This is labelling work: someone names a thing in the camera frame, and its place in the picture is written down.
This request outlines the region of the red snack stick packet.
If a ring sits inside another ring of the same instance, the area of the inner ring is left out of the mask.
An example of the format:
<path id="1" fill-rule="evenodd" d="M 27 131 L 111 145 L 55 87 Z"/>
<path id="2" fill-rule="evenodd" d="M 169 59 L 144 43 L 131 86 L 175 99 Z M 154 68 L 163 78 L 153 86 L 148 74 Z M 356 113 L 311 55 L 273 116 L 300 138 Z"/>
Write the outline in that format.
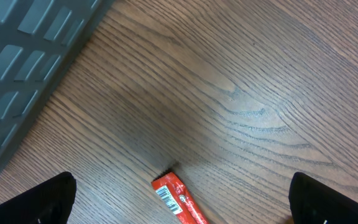
<path id="1" fill-rule="evenodd" d="M 181 224 L 209 224 L 186 185 L 173 172 L 162 174 L 151 185 Z"/>

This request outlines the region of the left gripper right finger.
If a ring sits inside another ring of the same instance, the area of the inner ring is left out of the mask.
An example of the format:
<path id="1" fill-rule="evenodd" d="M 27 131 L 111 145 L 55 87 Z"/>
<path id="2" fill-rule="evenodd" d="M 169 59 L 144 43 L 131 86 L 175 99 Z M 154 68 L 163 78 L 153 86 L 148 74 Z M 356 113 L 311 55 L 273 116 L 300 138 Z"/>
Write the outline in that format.
<path id="1" fill-rule="evenodd" d="M 294 173 L 288 199 L 295 223 L 358 223 L 356 201 L 302 172 Z"/>

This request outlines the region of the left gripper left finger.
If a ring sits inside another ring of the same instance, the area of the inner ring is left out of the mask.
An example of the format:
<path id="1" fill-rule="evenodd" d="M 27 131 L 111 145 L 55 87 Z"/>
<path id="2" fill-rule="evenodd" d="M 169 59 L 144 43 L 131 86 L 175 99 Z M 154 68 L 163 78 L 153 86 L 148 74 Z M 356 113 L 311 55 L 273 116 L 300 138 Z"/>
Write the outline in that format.
<path id="1" fill-rule="evenodd" d="M 75 178 L 62 172 L 0 204 L 0 223 L 66 224 L 75 197 Z"/>

